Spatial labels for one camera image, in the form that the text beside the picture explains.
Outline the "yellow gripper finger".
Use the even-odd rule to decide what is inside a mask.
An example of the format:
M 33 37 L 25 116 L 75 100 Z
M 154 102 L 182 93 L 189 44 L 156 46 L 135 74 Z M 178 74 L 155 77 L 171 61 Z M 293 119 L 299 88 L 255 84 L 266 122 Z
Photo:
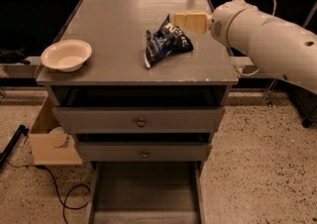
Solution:
M 178 12 L 174 13 L 173 23 L 189 31 L 205 34 L 210 29 L 212 16 L 206 12 Z

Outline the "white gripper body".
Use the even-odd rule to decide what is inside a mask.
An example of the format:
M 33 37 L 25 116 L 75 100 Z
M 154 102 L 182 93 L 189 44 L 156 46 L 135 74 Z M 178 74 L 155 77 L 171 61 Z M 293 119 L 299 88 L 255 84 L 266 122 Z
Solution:
M 258 7 L 247 3 L 245 0 L 232 0 L 218 6 L 211 17 L 210 31 L 212 37 L 228 47 L 230 25 L 240 13 L 246 10 L 258 10 Z

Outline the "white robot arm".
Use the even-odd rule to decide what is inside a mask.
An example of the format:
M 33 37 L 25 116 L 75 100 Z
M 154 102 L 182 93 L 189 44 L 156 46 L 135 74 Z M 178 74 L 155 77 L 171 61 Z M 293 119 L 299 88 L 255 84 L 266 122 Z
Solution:
M 206 12 L 175 12 L 172 23 L 248 56 L 263 73 L 317 93 L 317 35 L 245 0 Z

